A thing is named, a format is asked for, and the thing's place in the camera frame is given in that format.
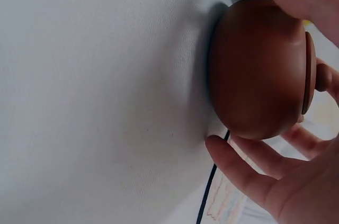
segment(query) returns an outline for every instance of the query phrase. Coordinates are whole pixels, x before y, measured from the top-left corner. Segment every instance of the white wall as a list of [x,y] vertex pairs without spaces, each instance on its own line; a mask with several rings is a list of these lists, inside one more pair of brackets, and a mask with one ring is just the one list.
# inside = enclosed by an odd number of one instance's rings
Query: white wall
[[1,223],[160,223],[205,184],[220,1],[0,0]]

